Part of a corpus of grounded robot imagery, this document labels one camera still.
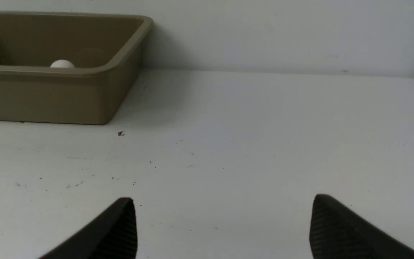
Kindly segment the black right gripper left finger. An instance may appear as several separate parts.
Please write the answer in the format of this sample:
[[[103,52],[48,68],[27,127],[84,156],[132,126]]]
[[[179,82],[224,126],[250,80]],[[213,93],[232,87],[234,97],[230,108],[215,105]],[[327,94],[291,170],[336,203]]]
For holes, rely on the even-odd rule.
[[[134,259],[138,250],[135,205],[119,198],[42,259]]]

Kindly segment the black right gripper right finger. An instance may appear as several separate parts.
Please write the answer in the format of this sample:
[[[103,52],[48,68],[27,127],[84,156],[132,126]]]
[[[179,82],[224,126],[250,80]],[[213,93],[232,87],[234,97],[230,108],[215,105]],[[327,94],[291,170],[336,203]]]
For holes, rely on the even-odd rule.
[[[314,259],[414,259],[414,249],[327,194],[313,200],[309,246]]]

